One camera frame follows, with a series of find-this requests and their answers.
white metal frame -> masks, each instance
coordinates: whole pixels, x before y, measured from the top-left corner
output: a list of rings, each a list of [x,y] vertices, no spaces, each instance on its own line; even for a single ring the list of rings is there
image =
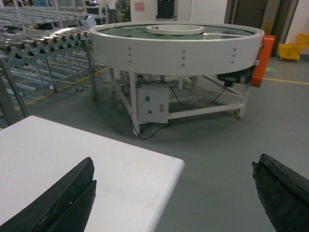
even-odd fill
[[[134,135],[138,135],[140,133],[140,124],[144,124],[145,122],[140,122],[138,120],[138,96],[137,96],[137,73],[129,72],[129,85],[130,85],[130,100],[126,98],[124,93],[122,92],[120,85],[117,83],[117,80],[121,79],[120,77],[120,70],[116,70],[113,68],[110,68],[110,77],[111,77],[111,83],[112,88],[116,91],[116,94],[120,97],[121,101],[123,102],[127,112],[131,116],[132,125],[133,125],[133,133]],[[180,82],[179,90],[183,86],[183,82],[188,82],[191,86],[191,92],[192,95],[188,97],[179,98],[180,101],[185,100],[196,100],[200,98],[199,95],[195,93],[195,90],[197,88],[197,80],[199,76],[192,76],[191,79],[187,77],[172,77],[169,79],[169,77],[160,77],[160,80],[165,81],[171,81],[178,79]],[[200,76],[200,78],[205,78],[209,82],[219,86],[220,88],[224,89],[225,86],[222,82],[214,79],[211,76],[204,75]],[[214,102],[214,104],[219,104],[216,106],[206,107],[202,109],[195,109],[195,110],[185,110],[185,111],[179,111],[174,113],[169,113],[168,119],[175,119],[175,118],[181,118],[181,117],[188,117],[188,116],[196,116],[196,115],[203,115],[203,114],[210,114],[215,112],[222,112],[222,111],[230,111],[230,110],[239,110],[239,119],[243,119],[245,108],[247,105],[247,101],[249,98],[250,93],[250,83],[247,83],[245,85],[244,91],[241,93],[233,88],[225,88],[225,92],[223,96],[230,95],[233,100],[217,100]],[[212,99],[215,98],[219,93],[213,93],[213,94],[207,94],[207,92],[204,92],[205,95],[211,97]],[[171,98],[169,102],[176,102],[176,99]]]
[[[253,32],[253,34],[231,36],[229,39],[217,40],[163,40],[129,38],[104,33],[105,29],[114,27],[156,24],[157,22],[119,23],[98,26],[89,30],[89,38],[93,41],[93,57],[97,62],[110,67],[113,89],[116,90],[131,115],[135,135],[140,133],[140,124],[143,124],[138,120],[136,88],[138,73],[148,74],[151,80],[155,78],[167,82],[179,80],[179,90],[183,88],[184,83],[189,83],[192,96],[187,97],[186,100],[196,99],[198,96],[196,96],[195,90],[199,76],[224,89],[222,82],[209,75],[235,72],[253,66],[256,63],[264,36],[262,30],[250,27],[190,22],[161,22],[161,24],[224,27],[246,30]],[[116,79],[120,79],[120,70],[129,72],[130,101],[125,97],[116,82]],[[225,89],[226,91],[222,96],[229,95],[229,97],[233,98],[232,100],[222,100],[220,98],[215,102],[219,104],[217,106],[169,113],[168,119],[229,110],[239,110],[239,118],[242,119],[249,97],[250,83],[246,84],[243,93],[233,88]],[[215,99],[219,94],[205,93],[212,97],[211,99]]]

roller conveyor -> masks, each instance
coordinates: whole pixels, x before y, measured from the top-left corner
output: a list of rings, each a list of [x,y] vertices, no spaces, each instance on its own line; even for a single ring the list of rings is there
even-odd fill
[[[55,23],[59,21],[81,20],[83,13],[57,11],[52,7],[20,7],[20,14],[25,25]],[[23,26],[14,7],[0,8],[0,28]]]
[[[92,65],[90,52],[87,55],[87,34],[88,31],[84,28],[2,34],[0,50],[7,56],[7,65],[15,70],[12,74],[20,84],[19,88],[31,92],[49,87],[56,91],[56,83],[67,84],[65,78],[87,70]],[[94,78],[93,72],[90,72],[90,76]],[[95,100],[94,82],[92,89]]]

electric cable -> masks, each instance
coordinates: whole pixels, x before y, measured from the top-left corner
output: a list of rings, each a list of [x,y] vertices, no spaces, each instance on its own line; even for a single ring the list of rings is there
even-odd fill
[[[131,116],[132,116],[132,113],[130,114],[130,124],[131,124],[131,126],[133,127],[133,129],[134,129],[135,133],[137,134],[137,136],[138,136],[140,139],[143,139],[143,140],[150,139],[150,138],[154,137],[155,134],[156,134],[158,131],[165,129],[166,127],[168,127],[168,126],[171,124],[171,120],[169,120],[168,124],[166,124],[166,125],[163,126],[162,128],[157,129],[152,135],[143,138],[143,137],[141,137],[140,133],[137,133],[137,129],[136,129],[135,126],[133,125]],[[141,131],[143,132],[147,127],[150,126],[150,124],[151,124],[151,123],[149,123],[149,124],[148,124],[143,130],[141,130]]]
[[[84,73],[84,71],[83,71],[83,69],[82,69],[82,67],[81,67],[81,64],[79,63],[79,60],[78,60],[78,57],[77,57],[77,51],[75,51],[75,56],[76,56],[76,61],[77,61],[77,63],[78,63],[78,66],[79,66],[79,68],[81,69],[82,73],[83,73],[84,75],[88,75],[89,73]]]
[[[172,88],[172,87],[169,87],[169,88],[172,90],[172,92],[173,92],[173,94],[175,95],[175,97],[176,97],[178,103],[179,103],[183,108],[185,108],[185,109],[187,109],[187,110],[199,110],[199,109],[203,109],[203,108],[205,108],[205,107],[207,107],[207,106],[213,104],[213,103],[223,94],[223,92],[226,90],[227,87],[225,87],[225,88],[222,90],[222,92],[221,92],[212,102],[210,102],[210,103],[208,103],[207,105],[204,105],[204,106],[202,106],[202,107],[199,107],[199,108],[197,108],[197,109],[190,109],[190,108],[184,106],[184,105],[181,103],[181,101],[178,99],[178,97],[177,97],[177,95],[175,94],[173,88]]]

epoxy floor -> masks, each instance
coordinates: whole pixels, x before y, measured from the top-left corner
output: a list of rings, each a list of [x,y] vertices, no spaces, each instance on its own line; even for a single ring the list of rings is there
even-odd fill
[[[272,58],[268,67],[261,88],[251,89],[243,120],[231,113],[174,119],[149,140],[132,136],[129,115],[99,76],[98,102],[89,90],[69,88],[28,110],[183,159],[184,171],[157,232],[275,232],[258,198],[251,163],[266,153],[309,178],[309,60]],[[108,81],[108,72],[103,79]],[[161,126],[149,126],[144,135]]]

metal rack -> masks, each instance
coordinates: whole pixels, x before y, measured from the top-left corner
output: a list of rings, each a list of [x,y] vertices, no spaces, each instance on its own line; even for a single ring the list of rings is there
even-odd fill
[[[22,34],[3,34],[0,50],[4,52],[7,65],[21,96],[49,87],[57,92],[58,83],[72,84],[92,89],[97,100],[93,63],[90,55],[87,30],[84,28],[33,30]],[[81,85],[66,80],[87,71],[92,85]],[[8,81],[7,91],[13,94]]]
[[[106,6],[87,7],[84,3],[83,7],[76,6],[75,0],[72,0],[72,6],[59,6],[58,1],[54,0],[54,7],[35,7],[24,6],[18,7],[17,0],[14,0],[15,7],[0,7],[0,28],[3,27],[22,27],[26,29],[29,26],[36,24],[59,23],[58,27],[66,27],[63,22],[81,20],[85,15],[88,15],[88,8],[105,9],[103,14],[90,14],[94,18],[107,18]]]

